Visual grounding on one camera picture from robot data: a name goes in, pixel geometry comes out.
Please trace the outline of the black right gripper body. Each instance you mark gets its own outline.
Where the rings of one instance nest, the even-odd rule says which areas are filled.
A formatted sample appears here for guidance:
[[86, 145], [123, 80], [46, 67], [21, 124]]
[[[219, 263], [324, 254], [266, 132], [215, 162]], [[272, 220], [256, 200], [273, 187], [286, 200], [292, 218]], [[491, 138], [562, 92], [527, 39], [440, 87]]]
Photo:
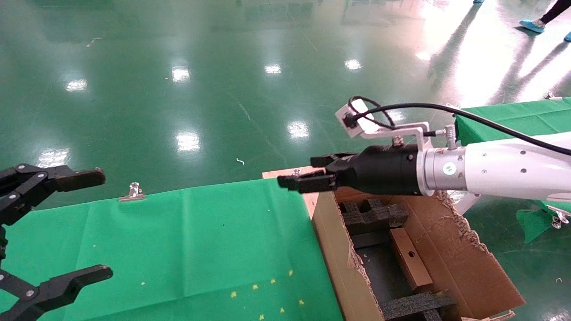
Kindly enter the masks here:
[[420, 195], [418, 147], [373, 145], [328, 165], [338, 186], [373, 195]]

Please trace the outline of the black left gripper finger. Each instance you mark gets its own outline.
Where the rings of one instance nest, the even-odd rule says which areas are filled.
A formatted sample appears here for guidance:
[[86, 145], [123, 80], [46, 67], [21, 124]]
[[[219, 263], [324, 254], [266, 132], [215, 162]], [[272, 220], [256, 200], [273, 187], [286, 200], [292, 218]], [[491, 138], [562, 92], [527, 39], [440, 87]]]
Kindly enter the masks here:
[[18, 297], [12, 307], [1, 313], [2, 321], [37, 321], [47, 312], [74, 303], [82, 288], [113, 277], [110, 267], [98, 264], [33, 286], [5, 270], [0, 272], [1, 290]]
[[0, 172], [0, 223], [11, 226], [55, 192], [103, 185], [102, 169], [75, 171], [68, 166], [19, 164]]

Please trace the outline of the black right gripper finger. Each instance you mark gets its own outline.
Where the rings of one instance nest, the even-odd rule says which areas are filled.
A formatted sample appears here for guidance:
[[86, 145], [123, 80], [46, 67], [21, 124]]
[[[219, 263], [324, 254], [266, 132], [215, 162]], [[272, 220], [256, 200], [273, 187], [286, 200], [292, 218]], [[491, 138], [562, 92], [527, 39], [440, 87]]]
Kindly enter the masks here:
[[338, 153], [311, 158], [311, 166], [325, 169], [348, 169], [351, 167], [350, 160], [357, 153]]
[[280, 187], [298, 193], [319, 193], [337, 189], [336, 176], [324, 172], [278, 176], [277, 182]]

